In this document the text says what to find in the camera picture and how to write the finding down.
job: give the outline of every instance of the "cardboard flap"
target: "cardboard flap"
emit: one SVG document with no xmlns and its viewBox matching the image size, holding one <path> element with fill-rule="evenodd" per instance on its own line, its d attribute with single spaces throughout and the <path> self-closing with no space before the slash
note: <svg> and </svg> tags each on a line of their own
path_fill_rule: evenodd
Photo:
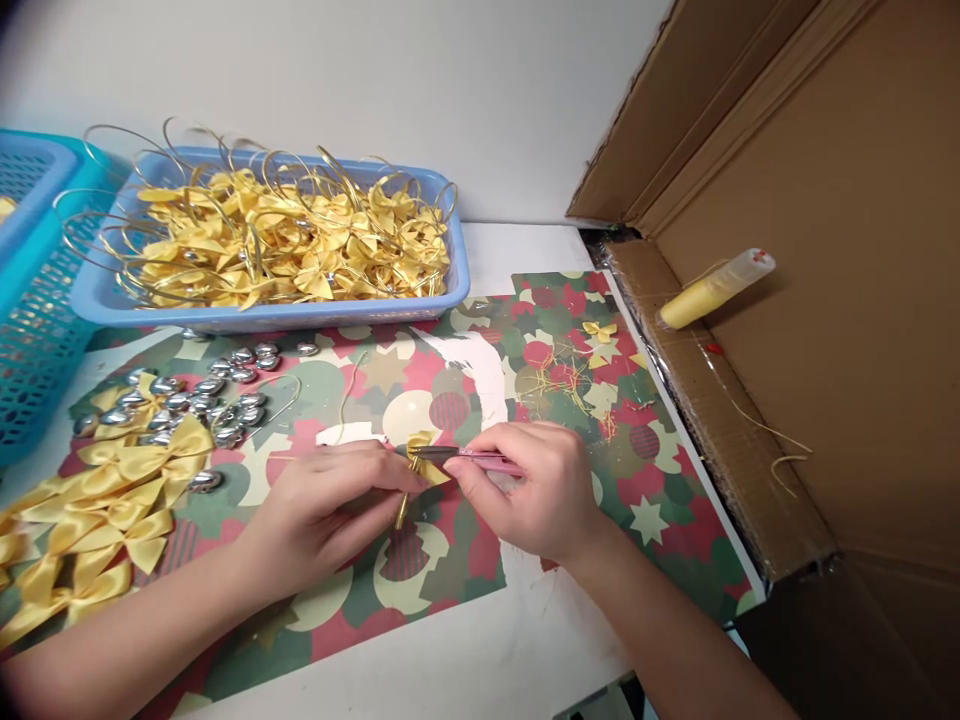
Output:
<svg viewBox="0 0 960 720">
<path fill-rule="evenodd" d="M 717 490 L 767 578 L 779 580 L 833 554 L 833 537 L 796 474 L 779 465 L 781 486 L 771 473 L 771 464 L 794 449 L 785 453 L 772 434 L 737 411 L 734 402 L 763 421 L 726 359 L 705 349 L 714 342 L 710 333 L 700 323 L 677 332 L 657 327 L 657 311 L 680 292 L 660 251 L 642 240 L 607 251 Z"/>
</svg>

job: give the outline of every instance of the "silver bell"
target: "silver bell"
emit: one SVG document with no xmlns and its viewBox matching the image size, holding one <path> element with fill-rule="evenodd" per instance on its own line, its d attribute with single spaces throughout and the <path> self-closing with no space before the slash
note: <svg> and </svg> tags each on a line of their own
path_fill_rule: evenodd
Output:
<svg viewBox="0 0 960 720">
<path fill-rule="evenodd" d="M 202 333 L 199 330 L 194 330 L 193 328 L 183 328 L 180 331 L 180 337 L 184 340 L 194 340 L 195 342 L 206 342 L 207 340 L 213 340 L 213 335 L 210 333 Z"/>
<path fill-rule="evenodd" d="M 153 417 L 150 418 L 150 422 L 147 423 L 147 430 L 150 432 L 157 432 L 159 430 L 166 430 L 173 424 L 173 413 L 170 412 L 167 408 L 161 408 L 154 413 Z"/>
<path fill-rule="evenodd" d="M 127 373 L 127 385 L 139 385 L 140 376 L 144 373 L 147 373 L 147 375 L 156 375 L 157 371 L 153 368 L 134 368 Z"/>
<path fill-rule="evenodd" d="M 257 357 L 265 357 L 266 355 L 277 355 L 280 353 L 279 348 L 277 348 L 274 343 L 257 343 L 257 346 L 253 349 L 257 354 Z"/>
<path fill-rule="evenodd" d="M 260 424 L 260 421 L 263 420 L 263 416 L 266 412 L 267 411 L 262 405 L 251 408 L 243 408 L 240 411 L 240 414 L 237 415 L 237 420 L 244 427 L 253 427 L 254 425 Z"/>
<path fill-rule="evenodd" d="M 223 475 L 216 470 L 201 470 L 187 485 L 187 490 L 205 494 L 222 482 Z"/>
<path fill-rule="evenodd" d="M 195 395 L 190 399 L 190 412 L 194 415 L 205 415 L 220 404 L 220 398 L 213 395 Z"/>
<path fill-rule="evenodd" d="M 77 418 L 76 422 L 73 423 L 73 436 L 92 437 L 99 425 L 99 417 L 96 415 L 84 415 L 83 417 Z"/>
<path fill-rule="evenodd" d="M 207 411 L 207 420 L 210 421 L 210 427 L 226 425 L 233 422 L 237 417 L 237 410 L 230 405 L 221 405 L 211 408 Z"/>
<path fill-rule="evenodd" d="M 230 353 L 230 362 L 234 365 L 252 365 L 255 357 L 250 348 L 237 348 Z"/>
<path fill-rule="evenodd" d="M 274 370 L 279 364 L 280 357 L 278 355 L 262 355 L 261 357 L 257 358 L 258 370 Z"/>
<path fill-rule="evenodd" d="M 237 405 L 241 408 L 258 407 L 267 401 L 267 396 L 263 393 L 244 393 L 237 398 Z"/>
<path fill-rule="evenodd" d="M 253 368 L 236 367 L 230 372 L 230 379 L 246 385 L 257 379 L 257 371 Z"/>
<path fill-rule="evenodd" d="M 193 391 L 201 395 L 216 395 L 221 390 L 223 390 L 223 378 L 206 378 L 193 386 Z"/>
<path fill-rule="evenodd" d="M 313 357 L 320 352 L 320 348 L 317 347 L 316 343 L 302 342 L 297 343 L 297 352 L 300 357 Z"/>
<path fill-rule="evenodd" d="M 154 395 L 173 395 L 183 389 L 183 380 L 180 378 L 160 377 L 150 383 L 150 392 Z"/>
<path fill-rule="evenodd" d="M 191 400 L 193 400 L 193 393 L 178 392 L 168 397 L 163 404 L 168 410 L 173 410 L 174 412 L 183 412 L 190 407 Z"/>
<path fill-rule="evenodd" d="M 215 430 L 213 433 L 213 444 L 218 448 L 236 447 L 243 440 L 243 428 L 223 427 Z"/>
<path fill-rule="evenodd" d="M 103 415 L 100 416 L 101 425 L 116 425 L 117 427 L 123 427 L 124 425 L 129 425 L 132 422 L 133 413 L 127 408 L 113 408 L 111 410 L 107 410 Z"/>
<path fill-rule="evenodd" d="M 217 358 L 210 363 L 210 374 L 222 380 L 230 377 L 230 371 L 233 370 L 233 363 L 226 358 Z"/>
<path fill-rule="evenodd" d="M 120 407 L 137 407 L 147 402 L 147 399 L 137 389 L 133 389 L 126 395 L 117 398 L 117 405 Z"/>
<path fill-rule="evenodd" d="M 166 447 L 170 444 L 170 441 L 173 439 L 173 433 L 169 430 L 161 430 L 158 433 L 149 435 L 147 439 L 148 445 L 160 445 Z"/>
</svg>

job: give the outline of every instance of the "glue bottle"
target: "glue bottle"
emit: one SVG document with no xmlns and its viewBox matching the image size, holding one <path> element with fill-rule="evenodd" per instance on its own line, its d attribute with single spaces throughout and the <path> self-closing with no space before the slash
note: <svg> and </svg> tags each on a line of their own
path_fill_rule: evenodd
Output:
<svg viewBox="0 0 960 720">
<path fill-rule="evenodd" d="M 660 308 L 657 323 L 664 330 L 686 327 L 753 285 L 776 266 L 769 253 L 750 248 L 702 280 L 697 280 Z"/>
</svg>

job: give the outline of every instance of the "person's right hand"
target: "person's right hand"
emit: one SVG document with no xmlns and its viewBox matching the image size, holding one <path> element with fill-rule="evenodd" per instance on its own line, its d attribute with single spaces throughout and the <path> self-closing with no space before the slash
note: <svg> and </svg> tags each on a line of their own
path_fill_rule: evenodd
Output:
<svg viewBox="0 0 960 720">
<path fill-rule="evenodd" d="M 526 474 L 526 482 L 504 494 L 466 457 L 443 466 L 491 529 L 512 545 L 564 565 L 609 528 L 593 499 L 587 450 L 575 432 L 549 422 L 500 423 L 467 448 L 503 453 Z"/>
</svg>

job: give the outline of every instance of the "person's left hand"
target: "person's left hand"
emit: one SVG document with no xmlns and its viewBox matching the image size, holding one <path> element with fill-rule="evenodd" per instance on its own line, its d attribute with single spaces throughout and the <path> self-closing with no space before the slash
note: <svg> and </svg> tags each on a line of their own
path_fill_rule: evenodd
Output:
<svg viewBox="0 0 960 720">
<path fill-rule="evenodd" d="M 427 487 L 376 440 L 317 448 L 287 466 L 231 553 L 263 603 L 280 600 L 336 572 L 396 520 L 404 492 Z"/>
</svg>

